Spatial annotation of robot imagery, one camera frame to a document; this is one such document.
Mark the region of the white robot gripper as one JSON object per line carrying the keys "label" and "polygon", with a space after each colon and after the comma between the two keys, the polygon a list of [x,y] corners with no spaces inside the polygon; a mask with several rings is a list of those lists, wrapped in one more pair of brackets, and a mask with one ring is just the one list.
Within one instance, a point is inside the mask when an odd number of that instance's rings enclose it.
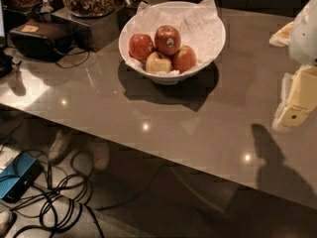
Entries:
{"label": "white robot gripper", "polygon": [[302,65],[295,74],[286,73],[281,83],[281,102],[272,129],[288,132],[303,124],[317,107],[317,0],[309,0],[293,23],[274,33],[269,41],[287,47],[290,57]]}

